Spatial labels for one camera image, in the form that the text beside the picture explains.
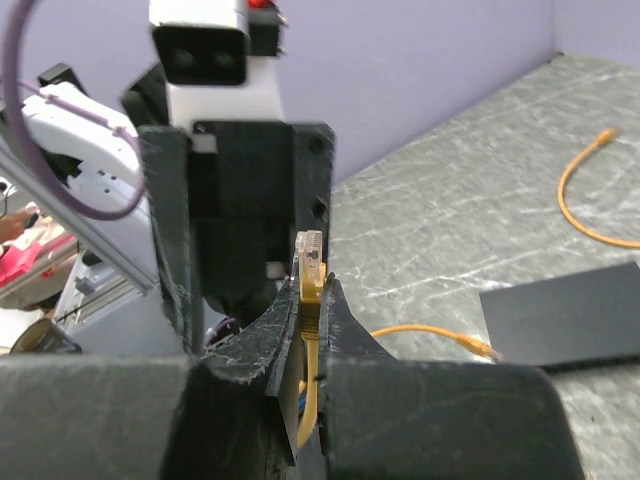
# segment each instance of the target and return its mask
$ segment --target workbench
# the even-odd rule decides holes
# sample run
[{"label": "workbench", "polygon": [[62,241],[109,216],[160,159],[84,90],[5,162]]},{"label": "workbench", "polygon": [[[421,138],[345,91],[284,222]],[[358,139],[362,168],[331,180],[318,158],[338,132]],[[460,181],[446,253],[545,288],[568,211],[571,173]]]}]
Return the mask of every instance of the workbench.
[{"label": "workbench", "polygon": [[[560,175],[605,128],[567,201],[585,224],[640,240],[640,71],[558,56],[339,185],[330,267],[368,330],[423,323],[488,340],[478,294],[637,260],[591,240],[556,203]],[[474,360],[448,339],[381,339],[412,360]],[[640,477],[640,366],[553,374],[585,471]]]}]

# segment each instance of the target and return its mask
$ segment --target lavender wall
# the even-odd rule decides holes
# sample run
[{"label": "lavender wall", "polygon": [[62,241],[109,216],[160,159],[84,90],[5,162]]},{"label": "lavender wall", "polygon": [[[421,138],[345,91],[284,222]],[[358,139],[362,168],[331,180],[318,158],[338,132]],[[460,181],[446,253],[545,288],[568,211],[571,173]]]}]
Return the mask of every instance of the lavender wall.
[{"label": "lavender wall", "polygon": [[[0,2],[0,18],[9,3]],[[66,61],[96,99],[117,105],[123,87],[154,60],[148,0],[41,3],[25,76]],[[553,52],[552,0],[279,3],[291,21],[280,65],[285,108],[292,119],[323,120],[337,131],[336,180]]]},{"label": "lavender wall", "polygon": [[556,48],[640,67],[640,1],[555,0]]}]

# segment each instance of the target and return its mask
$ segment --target cylindrical container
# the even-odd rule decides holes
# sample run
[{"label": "cylindrical container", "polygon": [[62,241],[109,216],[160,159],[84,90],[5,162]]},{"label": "cylindrical container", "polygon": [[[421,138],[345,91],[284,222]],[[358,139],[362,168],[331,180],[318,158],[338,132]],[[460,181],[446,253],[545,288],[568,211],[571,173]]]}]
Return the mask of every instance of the cylindrical container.
[{"label": "cylindrical container", "polygon": [[41,318],[20,335],[10,353],[82,353],[82,348],[50,319]]}]

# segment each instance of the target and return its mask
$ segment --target robotic arm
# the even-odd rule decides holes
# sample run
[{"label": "robotic arm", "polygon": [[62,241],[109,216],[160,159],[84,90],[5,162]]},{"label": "robotic arm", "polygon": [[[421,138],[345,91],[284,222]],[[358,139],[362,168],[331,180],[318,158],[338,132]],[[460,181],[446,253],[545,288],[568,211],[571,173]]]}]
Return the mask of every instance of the robotic arm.
[{"label": "robotic arm", "polygon": [[[7,476],[42,476],[38,459],[58,452],[47,478],[584,480],[543,374],[398,361],[351,315],[324,271],[334,135],[282,119],[277,6],[152,0],[150,20],[161,65],[122,104],[140,139],[164,300],[190,355],[9,356],[0,362]],[[29,122],[42,148],[71,155],[37,133],[54,127]],[[119,143],[104,140],[102,153],[82,153],[115,172],[104,152]],[[277,264],[283,287],[204,353],[202,299],[241,312]],[[300,415],[303,378],[313,398]],[[50,415],[40,435],[25,411],[34,402]]]}]

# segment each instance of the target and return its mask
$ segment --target table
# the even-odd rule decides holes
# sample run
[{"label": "table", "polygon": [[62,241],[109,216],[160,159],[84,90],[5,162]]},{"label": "table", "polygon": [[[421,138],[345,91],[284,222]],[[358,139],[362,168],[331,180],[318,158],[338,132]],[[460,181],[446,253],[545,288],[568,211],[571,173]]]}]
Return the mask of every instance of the table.
[{"label": "table", "polygon": [[[599,231],[640,239],[640,71],[558,56],[339,185],[331,269],[369,330],[425,323],[488,340],[478,293],[639,253],[582,236],[558,179],[600,131],[621,137],[586,163],[567,199]],[[425,333],[385,337],[402,359],[472,360]],[[640,366],[554,375],[594,478],[640,475]]]}]

